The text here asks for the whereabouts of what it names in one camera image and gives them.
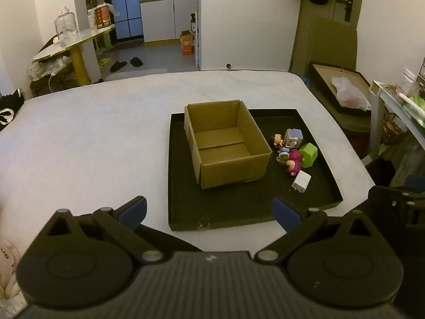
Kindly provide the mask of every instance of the white charger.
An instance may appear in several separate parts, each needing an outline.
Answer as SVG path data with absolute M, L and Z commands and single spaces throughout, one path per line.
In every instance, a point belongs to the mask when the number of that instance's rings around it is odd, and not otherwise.
M 299 193 L 304 193 L 309 185 L 311 175 L 300 170 L 297 177 L 295 178 L 294 183 L 292 184 L 292 188 L 295 188 Z

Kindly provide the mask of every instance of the ribbed gray surface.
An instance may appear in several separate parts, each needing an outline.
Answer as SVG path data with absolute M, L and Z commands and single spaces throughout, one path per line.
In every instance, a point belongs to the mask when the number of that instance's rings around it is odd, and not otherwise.
M 401 319 L 390 305 L 344 311 L 303 297 L 274 266 L 247 253 L 176 253 L 171 261 L 144 267 L 131 286 L 93 308 L 58 312 L 31 306 L 20 319 Z

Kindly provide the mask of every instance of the kitchen cabinet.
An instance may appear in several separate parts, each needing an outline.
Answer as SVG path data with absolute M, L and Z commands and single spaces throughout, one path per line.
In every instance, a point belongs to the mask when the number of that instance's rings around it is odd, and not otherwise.
M 140 4 L 145 42 L 176 38 L 174 0 Z
M 190 30 L 191 14 L 198 9 L 198 0 L 174 0 L 174 20 L 176 27 L 176 38 L 180 37 L 182 31 Z

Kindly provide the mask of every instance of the green toy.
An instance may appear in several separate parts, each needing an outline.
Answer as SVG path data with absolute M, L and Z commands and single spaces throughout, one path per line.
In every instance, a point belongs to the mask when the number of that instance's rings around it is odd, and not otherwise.
M 317 147 L 315 147 L 313 144 L 308 143 L 305 144 L 301 149 L 300 152 L 303 154 L 303 159 L 301 160 L 301 166 L 303 168 L 308 168 L 313 165 L 313 162 L 317 158 Z

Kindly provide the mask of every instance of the yellow table leg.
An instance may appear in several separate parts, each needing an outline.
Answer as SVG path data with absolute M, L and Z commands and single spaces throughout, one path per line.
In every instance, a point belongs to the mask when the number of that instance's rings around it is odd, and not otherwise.
M 69 49 L 71 54 L 72 64 L 74 65 L 75 75 L 77 77 L 78 83 L 82 85 L 90 85 L 90 78 L 88 77 L 86 71 L 86 65 L 82 58 L 81 50 L 79 46 L 74 46 Z

